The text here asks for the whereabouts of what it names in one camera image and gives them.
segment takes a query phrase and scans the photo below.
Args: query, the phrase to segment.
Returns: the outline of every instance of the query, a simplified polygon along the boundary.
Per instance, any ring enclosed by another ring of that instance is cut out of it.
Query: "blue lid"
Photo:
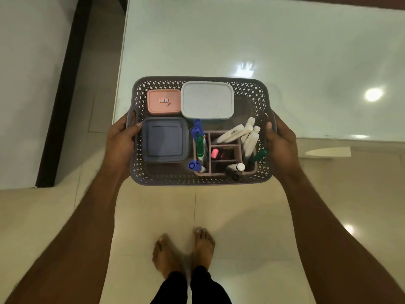
[[[181,117],[149,117],[143,120],[142,157],[149,163],[174,163],[187,158],[189,133]]]

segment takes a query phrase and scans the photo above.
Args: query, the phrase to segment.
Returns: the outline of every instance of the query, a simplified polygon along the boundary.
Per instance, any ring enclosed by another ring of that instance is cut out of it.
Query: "hand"
[[[134,153],[134,141],[132,138],[142,128],[142,123],[126,128],[127,114],[108,130],[104,160],[100,169],[118,176],[122,181],[130,175],[129,163]]]
[[[267,149],[274,163],[274,176],[282,182],[288,176],[302,172],[298,160],[298,149],[295,133],[274,114],[277,123],[277,133],[272,129],[271,122],[266,123]]]

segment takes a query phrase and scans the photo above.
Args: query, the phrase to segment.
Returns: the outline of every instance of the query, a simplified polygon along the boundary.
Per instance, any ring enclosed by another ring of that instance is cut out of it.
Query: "green marker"
[[[204,136],[202,134],[197,134],[196,137],[196,152],[198,162],[204,166]]]
[[[259,161],[266,157],[269,154],[269,152],[266,149],[262,149],[258,153],[256,153],[253,157],[249,159],[249,163],[255,163],[256,161]]]

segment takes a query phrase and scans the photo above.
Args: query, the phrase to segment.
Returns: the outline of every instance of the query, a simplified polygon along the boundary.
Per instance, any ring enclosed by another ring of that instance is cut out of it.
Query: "perforated basket wall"
[[[256,145],[256,151],[264,148],[265,123],[267,115],[276,128],[275,118],[270,107],[269,95],[266,86],[253,79],[238,78],[215,78],[215,77],[175,77],[175,76],[149,76],[139,79],[132,91],[130,112],[136,111],[139,122],[146,117],[153,117],[147,110],[147,92],[155,89],[179,89],[188,81],[213,81],[229,83],[235,94],[234,115],[225,121],[203,121],[204,130],[229,130],[238,124],[246,124],[249,117],[255,117],[255,125],[261,128],[260,138]],[[188,128],[193,127],[191,120]],[[255,174],[243,176],[239,181],[230,178],[198,177],[188,168],[188,163],[193,159],[192,138],[190,135],[190,153],[188,159],[182,163],[146,163],[142,159],[142,136],[139,134],[135,139],[134,155],[130,163],[131,177],[135,182],[148,186],[198,186],[198,185],[223,185],[223,184],[249,184],[260,183],[269,180],[273,173],[273,164],[270,158],[261,159],[258,162],[258,170]]]

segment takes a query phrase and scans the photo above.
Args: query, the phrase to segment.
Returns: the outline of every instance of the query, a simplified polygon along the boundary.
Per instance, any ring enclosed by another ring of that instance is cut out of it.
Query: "forearm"
[[[10,295],[11,303],[98,303],[114,233],[120,177],[103,169],[71,218]]]
[[[405,302],[394,279],[340,224],[302,171],[280,182],[302,265],[318,304]]]

